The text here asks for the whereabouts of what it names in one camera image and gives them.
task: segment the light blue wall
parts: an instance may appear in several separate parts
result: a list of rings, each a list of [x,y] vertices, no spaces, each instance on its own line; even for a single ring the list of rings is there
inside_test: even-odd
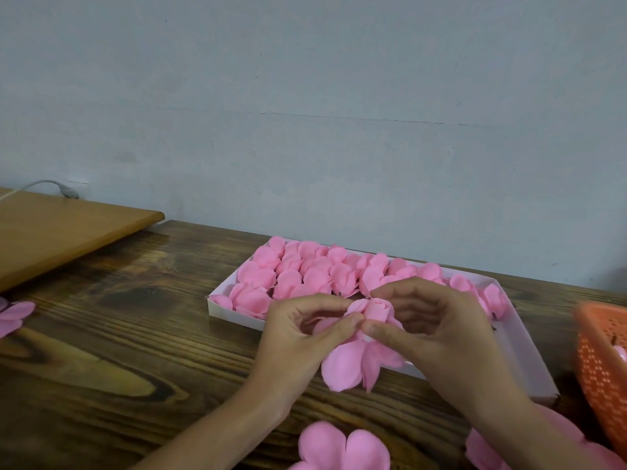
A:
[[[0,0],[0,183],[627,291],[627,0]]]

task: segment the white cardboard tray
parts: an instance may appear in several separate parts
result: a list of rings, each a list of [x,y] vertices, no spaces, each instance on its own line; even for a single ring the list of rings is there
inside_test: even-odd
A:
[[[364,252],[351,251],[347,249],[347,252],[363,255]],[[422,266],[421,262],[408,262]],[[450,279],[454,274],[462,274],[466,276],[475,286],[484,288],[493,283],[501,290],[502,287],[497,280],[490,277],[486,277],[479,274],[472,274],[470,272],[459,271],[456,269],[442,268],[442,275],[445,279]],[[237,282],[237,270],[218,285],[214,291],[209,295],[224,294],[224,292]],[[242,315],[236,311],[229,310],[220,307],[217,303],[212,302],[207,297],[207,306],[209,308],[209,315],[222,320],[230,321],[231,323],[237,323],[254,330],[263,330],[265,321],[258,318],[252,318],[251,316]],[[557,387],[551,378],[551,374],[547,369],[542,357],[538,352],[534,342],[531,340],[525,325],[521,321],[521,317],[518,316],[512,303],[508,300],[508,310],[504,313],[501,320],[495,320],[492,322],[492,326],[496,328],[495,336],[498,344],[505,353],[507,361],[510,365],[510,369],[514,375],[514,378],[519,384],[525,388],[527,395],[532,397],[536,402],[550,404],[559,395]],[[415,376],[420,379],[425,379],[425,376],[416,367],[409,362],[405,362],[401,368],[389,368],[393,371],[398,371],[403,374]]]

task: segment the white cable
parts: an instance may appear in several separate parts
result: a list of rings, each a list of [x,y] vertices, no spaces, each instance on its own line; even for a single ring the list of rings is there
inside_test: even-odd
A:
[[[59,190],[61,191],[61,194],[63,196],[65,196],[66,198],[70,198],[70,199],[79,199],[80,198],[80,196],[78,195],[78,191],[76,191],[74,188],[70,188],[69,186],[64,185],[63,183],[59,183],[58,181],[54,181],[54,180],[38,180],[38,181],[33,181],[32,183],[28,183],[26,186],[22,186],[19,189],[16,189],[16,190],[13,190],[13,191],[9,191],[7,194],[4,194],[4,195],[0,196],[0,201],[5,200],[6,198],[8,198],[11,195],[14,195],[18,191],[27,190],[30,187],[38,185],[39,183],[54,183],[55,185],[57,185],[59,187]]]

